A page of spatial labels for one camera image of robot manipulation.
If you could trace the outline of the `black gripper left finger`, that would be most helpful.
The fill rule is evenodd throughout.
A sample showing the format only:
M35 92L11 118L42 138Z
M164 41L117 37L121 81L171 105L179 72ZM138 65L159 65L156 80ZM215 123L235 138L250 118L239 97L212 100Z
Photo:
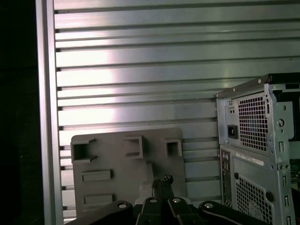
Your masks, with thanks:
M115 201L70 222L71 225L160 225L162 181L152 183L152 196L142 204Z

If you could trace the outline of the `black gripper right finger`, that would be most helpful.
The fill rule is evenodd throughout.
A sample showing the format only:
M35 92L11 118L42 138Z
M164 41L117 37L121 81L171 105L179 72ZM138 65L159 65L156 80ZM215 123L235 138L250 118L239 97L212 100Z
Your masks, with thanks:
M195 207L182 197L175 197L172 189L173 177L163 178L163 193L168 208L179 225L263 225L264 221L241 213L222 204L205 201Z

